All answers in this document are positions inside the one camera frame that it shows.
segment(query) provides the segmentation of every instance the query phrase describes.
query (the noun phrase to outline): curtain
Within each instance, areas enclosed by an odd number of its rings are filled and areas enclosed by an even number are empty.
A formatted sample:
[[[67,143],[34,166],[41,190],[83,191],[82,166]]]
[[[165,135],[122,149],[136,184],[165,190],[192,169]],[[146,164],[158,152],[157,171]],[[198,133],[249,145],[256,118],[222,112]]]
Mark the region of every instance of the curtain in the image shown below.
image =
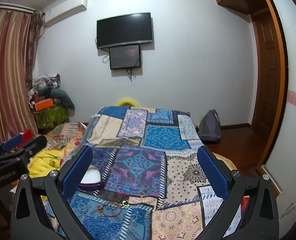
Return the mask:
[[[0,142],[37,128],[28,107],[26,64],[32,16],[0,9]]]
[[[38,39],[40,35],[40,29],[43,24],[42,12],[36,10],[31,16],[31,22],[28,32],[27,43],[27,67],[26,67],[26,89],[29,91],[32,89],[32,72],[35,68],[35,58],[37,55]]]

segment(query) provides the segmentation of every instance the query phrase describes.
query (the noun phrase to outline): orange box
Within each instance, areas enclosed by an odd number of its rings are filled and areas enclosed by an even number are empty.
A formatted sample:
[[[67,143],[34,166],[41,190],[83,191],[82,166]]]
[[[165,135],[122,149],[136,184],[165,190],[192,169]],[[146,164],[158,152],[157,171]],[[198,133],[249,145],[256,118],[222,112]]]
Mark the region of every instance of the orange box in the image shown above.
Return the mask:
[[[40,111],[42,109],[48,108],[53,106],[53,100],[51,98],[46,99],[46,100],[42,100],[38,103],[35,104],[35,110],[36,111]]]

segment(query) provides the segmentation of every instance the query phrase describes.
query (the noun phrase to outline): television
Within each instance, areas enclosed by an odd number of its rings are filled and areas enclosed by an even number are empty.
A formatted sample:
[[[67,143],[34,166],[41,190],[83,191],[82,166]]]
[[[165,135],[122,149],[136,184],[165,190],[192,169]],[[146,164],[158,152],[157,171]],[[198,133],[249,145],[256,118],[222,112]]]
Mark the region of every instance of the television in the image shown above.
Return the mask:
[[[110,69],[134,68],[141,66],[138,44],[109,48]]]
[[[122,15],[97,21],[97,48],[152,42],[150,13]]]

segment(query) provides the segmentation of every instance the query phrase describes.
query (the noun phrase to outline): small monitor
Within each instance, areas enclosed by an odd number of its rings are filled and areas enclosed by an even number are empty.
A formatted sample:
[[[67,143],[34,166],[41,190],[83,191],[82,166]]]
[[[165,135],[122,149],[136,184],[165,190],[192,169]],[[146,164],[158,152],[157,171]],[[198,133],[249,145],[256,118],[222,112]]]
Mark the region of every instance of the small monitor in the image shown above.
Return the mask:
[[[140,46],[126,45],[109,49],[110,69],[141,67]]]

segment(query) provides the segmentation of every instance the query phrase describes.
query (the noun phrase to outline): wooden door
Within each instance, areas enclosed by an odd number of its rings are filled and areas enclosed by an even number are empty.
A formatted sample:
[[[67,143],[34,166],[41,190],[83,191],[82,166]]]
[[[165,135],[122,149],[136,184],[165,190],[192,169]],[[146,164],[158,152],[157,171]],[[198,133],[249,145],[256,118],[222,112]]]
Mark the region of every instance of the wooden door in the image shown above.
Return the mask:
[[[252,129],[268,140],[280,91],[280,54],[270,11],[252,16],[258,54],[258,85]]]

